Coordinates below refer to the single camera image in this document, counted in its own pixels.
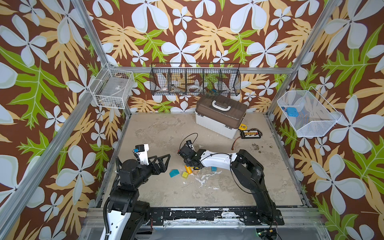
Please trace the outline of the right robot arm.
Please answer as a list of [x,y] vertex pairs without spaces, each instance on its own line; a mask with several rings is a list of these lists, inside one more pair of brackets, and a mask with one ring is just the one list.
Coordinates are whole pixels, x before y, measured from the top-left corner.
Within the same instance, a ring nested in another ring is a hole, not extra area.
[[214,153],[205,149],[196,151],[192,144],[184,144],[178,155],[186,166],[195,170],[203,168],[220,168],[229,170],[237,186],[252,195],[256,202],[256,219],[268,226],[284,225],[281,211],[271,199],[265,184],[263,165],[246,150],[237,153]]

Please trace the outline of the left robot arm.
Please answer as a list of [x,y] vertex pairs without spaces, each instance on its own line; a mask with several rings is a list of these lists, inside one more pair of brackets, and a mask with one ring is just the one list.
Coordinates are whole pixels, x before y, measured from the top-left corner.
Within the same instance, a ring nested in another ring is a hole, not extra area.
[[171,155],[152,156],[148,165],[116,157],[117,176],[103,207],[102,240],[134,240],[140,227],[150,220],[150,204],[139,201],[139,187],[153,175],[165,173]]

